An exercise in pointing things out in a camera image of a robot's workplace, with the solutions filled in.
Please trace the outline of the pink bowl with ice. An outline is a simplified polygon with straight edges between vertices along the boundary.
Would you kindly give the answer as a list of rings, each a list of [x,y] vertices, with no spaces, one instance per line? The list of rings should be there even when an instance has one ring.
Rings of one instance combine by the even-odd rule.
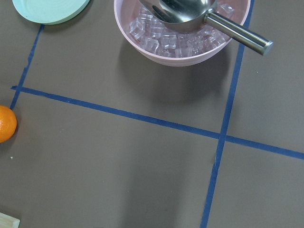
[[[186,67],[201,63],[232,40],[209,25],[194,32],[174,32],[138,0],[114,1],[114,14],[126,40],[142,55],[165,66]]]

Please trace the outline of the bamboo cutting board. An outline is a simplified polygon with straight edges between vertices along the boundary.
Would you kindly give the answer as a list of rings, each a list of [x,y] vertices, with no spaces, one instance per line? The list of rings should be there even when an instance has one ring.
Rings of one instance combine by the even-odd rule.
[[[19,219],[0,213],[0,228],[18,228],[19,224]]]

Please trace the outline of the orange mandarin fruit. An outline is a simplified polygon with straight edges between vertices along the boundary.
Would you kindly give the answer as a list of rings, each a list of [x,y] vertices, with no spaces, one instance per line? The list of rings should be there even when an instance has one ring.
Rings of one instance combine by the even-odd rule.
[[[14,112],[6,107],[0,106],[0,142],[10,139],[17,128],[17,118]]]

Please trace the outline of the light green plate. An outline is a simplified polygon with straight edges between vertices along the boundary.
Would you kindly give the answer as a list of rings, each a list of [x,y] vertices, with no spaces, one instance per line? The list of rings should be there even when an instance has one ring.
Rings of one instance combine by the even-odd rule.
[[[88,0],[14,0],[13,6],[25,19],[44,25],[66,22],[77,16]]]

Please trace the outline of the steel ice scoop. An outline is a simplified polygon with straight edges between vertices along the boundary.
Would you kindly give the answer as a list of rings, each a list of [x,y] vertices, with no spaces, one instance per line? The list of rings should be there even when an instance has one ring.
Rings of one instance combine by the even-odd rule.
[[[217,13],[216,0],[141,0],[140,3],[165,26],[178,32],[192,32],[208,24],[261,55],[269,53],[273,46],[273,41]]]

